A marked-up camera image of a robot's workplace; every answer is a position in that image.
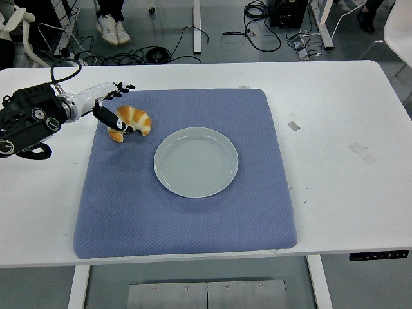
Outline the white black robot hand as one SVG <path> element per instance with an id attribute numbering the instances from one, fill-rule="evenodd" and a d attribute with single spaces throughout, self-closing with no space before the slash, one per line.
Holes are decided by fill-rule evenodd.
<path id="1" fill-rule="evenodd" d="M 71 97 L 74 106 L 71 108 L 70 121 L 77 121 L 85 114 L 92 112 L 93 116 L 115 131 L 131 133 L 133 129 L 127 125 L 114 112 L 105 108 L 102 103 L 104 100 L 111 100 L 114 97 L 121 97 L 123 93 L 135 89 L 131 84 L 115 84 L 106 82 L 93 88 L 86 89 L 81 93 Z"/>

